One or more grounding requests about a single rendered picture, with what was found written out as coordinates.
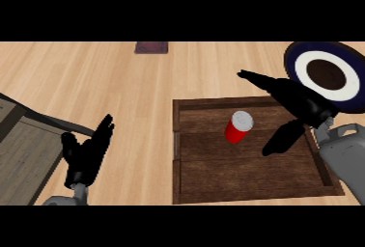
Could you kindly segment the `blue and white plate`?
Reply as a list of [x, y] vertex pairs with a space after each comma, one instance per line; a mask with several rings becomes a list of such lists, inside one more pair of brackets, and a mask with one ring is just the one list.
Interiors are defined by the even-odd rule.
[[291, 80], [347, 114], [365, 113], [365, 55], [338, 41], [294, 41], [283, 53]]

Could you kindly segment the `red can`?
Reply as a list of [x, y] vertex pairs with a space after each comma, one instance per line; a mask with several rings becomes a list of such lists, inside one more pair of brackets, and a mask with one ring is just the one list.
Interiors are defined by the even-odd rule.
[[254, 126], [254, 119], [245, 111], [235, 111], [224, 127], [224, 139], [238, 144]]

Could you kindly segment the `dark purple flat object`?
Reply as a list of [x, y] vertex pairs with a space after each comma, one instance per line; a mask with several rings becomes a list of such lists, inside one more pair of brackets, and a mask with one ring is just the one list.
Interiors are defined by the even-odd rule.
[[168, 43], [165, 41], [139, 41], [136, 44], [136, 54], [167, 54]]

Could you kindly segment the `brown wooden tray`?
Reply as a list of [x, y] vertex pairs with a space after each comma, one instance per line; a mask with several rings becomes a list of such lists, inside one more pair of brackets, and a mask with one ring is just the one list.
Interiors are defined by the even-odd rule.
[[[252, 116], [254, 127], [232, 144], [223, 130], [238, 110]], [[286, 152], [263, 155], [276, 128], [291, 120], [269, 96], [173, 101], [174, 204], [343, 195], [310, 133]]]

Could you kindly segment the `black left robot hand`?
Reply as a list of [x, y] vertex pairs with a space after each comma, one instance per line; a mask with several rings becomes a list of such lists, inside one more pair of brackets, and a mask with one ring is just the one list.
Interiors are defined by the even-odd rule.
[[90, 139], [78, 143], [72, 133], [60, 135], [62, 158], [68, 164], [63, 186], [90, 186], [96, 180], [113, 130], [112, 117], [105, 115]]

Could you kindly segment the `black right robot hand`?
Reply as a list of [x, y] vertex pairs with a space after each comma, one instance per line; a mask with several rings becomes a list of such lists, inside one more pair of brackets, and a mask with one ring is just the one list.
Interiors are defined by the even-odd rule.
[[248, 70], [241, 70], [236, 75], [270, 94], [295, 117], [279, 126], [263, 146], [263, 156], [283, 153], [301, 138], [304, 125], [317, 128], [329, 118], [337, 117], [340, 109], [319, 93], [286, 78], [273, 78]]

